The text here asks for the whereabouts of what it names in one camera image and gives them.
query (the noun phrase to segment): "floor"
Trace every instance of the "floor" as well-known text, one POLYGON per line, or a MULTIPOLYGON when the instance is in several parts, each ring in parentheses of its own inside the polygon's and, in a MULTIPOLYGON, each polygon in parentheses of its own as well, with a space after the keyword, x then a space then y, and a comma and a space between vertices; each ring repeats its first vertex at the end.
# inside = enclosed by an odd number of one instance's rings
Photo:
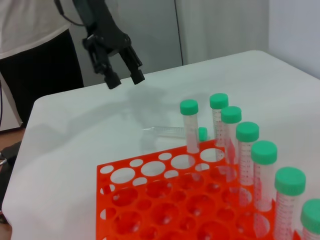
MULTIPOLYGON (((25 130, 19 129, 11 132, 0 133, 0 150, 22 140, 25 130)), ((0 240, 11 239, 12 228, 8 224, 0 224, 0 240)))

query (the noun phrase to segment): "white shirt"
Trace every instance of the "white shirt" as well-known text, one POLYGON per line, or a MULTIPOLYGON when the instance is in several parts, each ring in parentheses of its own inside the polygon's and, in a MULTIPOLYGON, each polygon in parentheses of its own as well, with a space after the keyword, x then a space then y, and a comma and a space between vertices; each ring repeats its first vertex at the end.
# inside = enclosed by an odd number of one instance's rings
POLYGON ((40 46, 68 27, 54 0, 0 0, 0 59, 40 46))

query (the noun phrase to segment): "white curtain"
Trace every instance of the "white curtain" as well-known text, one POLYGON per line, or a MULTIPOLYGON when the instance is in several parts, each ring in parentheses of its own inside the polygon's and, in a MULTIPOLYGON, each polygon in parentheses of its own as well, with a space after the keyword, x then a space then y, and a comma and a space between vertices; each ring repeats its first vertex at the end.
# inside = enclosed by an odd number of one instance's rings
POLYGON ((184 64, 268 50, 269 0, 176 0, 184 64))

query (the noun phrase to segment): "green screw cap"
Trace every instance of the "green screw cap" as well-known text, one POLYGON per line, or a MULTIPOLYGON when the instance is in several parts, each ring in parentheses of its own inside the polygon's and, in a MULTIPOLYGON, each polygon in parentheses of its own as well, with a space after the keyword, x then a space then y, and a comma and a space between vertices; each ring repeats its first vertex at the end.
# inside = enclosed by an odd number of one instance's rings
POLYGON ((208 129, 206 127, 199 127, 199 141, 204 142, 208 140, 208 129))
POLYGON ((212 109, 224 109, 229 105, 228 95, 225 93, 216 93, 210 97, 210 107, 212 109))
POLYGON ((191 116, 197 114, 198 111, 199 108, 196 100, 188 99, 180 103, 180 112, 182 115, 191 116))
POLYGON ((295 167, 280 168, 275 174, 275 189, 287 196, 298 196, 306 189, 306 175, 295 167))
POLYGON ((320 235, 320 199, 306 201, 302 207, 300 219, 309 232, 320 235))
POLYGON ((225 124, 236 124, 242 119, 241 109, 237 106, 228 106, 221 110, 221 120, 225 124))
POLYGON ((240 142, 255 142, 259 138, 259 126, 250 121, 239 123, 236 126, 235 136, 240 142))
POLYGON ((271 141, 257 141, 251 147, 251 158, 256 164, 271 165, 277 161, 277 146, 271 141))

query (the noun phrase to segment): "table surface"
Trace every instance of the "table surface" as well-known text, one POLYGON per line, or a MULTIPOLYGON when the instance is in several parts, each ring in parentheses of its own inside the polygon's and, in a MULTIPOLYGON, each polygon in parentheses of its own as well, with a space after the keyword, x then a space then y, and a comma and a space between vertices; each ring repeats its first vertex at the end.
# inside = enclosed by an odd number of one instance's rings
POLYGON ((93 240, 96 167, 181 146, 150 138, 152 126, 183 126, 179 103, 199 103, 213 136, 209 96, 227 93, 260 139, 278 146, 276 167, 307 173, 301 203, 320 197, 320 81, 261 51, 248 51, 145 75, 114 90, 105 84, 36 101, 3 202, 12 240, 93 240))

